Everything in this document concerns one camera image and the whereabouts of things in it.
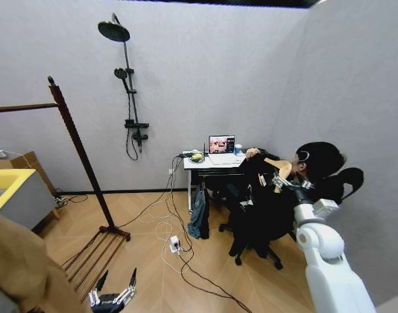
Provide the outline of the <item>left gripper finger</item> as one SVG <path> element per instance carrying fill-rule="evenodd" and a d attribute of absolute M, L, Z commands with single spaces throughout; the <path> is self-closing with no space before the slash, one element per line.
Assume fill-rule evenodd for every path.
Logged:
<path fill-rule="evenodd" d="M 116 303 L 118 305 L 127 305 L 132 298 L 136 294 L 136 272 L 137 268 L 134 268 L 134 271 L 132 272 L 129 286 L 128 288 L 124 289 L 118 296 Z"/>
<path fill-rule="evenodd" d="M 108 270 L 99 278 L 97 281 L 95 288 L 88 293 L 88 299 L 90 306 L 98 306 L 100 305 L 100 297 L 99 292 L 102 290 L 102 287 L 106 281 L 108 276 Z"/>

